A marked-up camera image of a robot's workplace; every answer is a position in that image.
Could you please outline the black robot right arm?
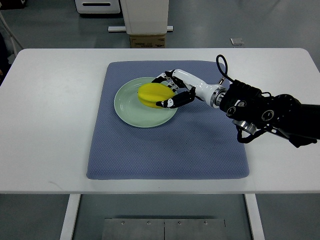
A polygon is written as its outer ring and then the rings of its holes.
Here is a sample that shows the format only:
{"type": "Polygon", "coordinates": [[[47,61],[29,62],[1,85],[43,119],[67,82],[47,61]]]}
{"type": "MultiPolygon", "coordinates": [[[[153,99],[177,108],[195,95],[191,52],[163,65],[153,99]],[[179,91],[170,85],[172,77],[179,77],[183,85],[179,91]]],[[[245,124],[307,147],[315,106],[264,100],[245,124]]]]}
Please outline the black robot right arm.
{"type": "Polygon", "coordinates": [[[296,148],[315,144],[320,139],[320,107],[302,104],[289,94],[271,95],[228,76],[231,82],[219,101],[219,109],[233,120],[237,141],[248,144],[264,133],[288,140],[296,148]]]}

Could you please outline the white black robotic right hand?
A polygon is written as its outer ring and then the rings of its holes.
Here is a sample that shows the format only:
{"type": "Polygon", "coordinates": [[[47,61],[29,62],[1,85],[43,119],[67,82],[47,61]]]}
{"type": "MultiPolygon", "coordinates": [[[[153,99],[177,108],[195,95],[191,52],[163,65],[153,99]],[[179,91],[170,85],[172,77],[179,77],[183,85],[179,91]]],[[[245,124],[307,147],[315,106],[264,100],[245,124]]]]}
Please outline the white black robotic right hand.
{"type": "Polygon", "coordinates": [[[227,89],[220,84],[208,84],[195,75],[181,69],[165,71],[155,78],[153,83],[168,81],[168,87],[176,92],[187,89],[166,100],[157,101],[155,105],[161,108],[175,109],[195,100],[206,102],[208,106],[218,108],[227,89]]]}

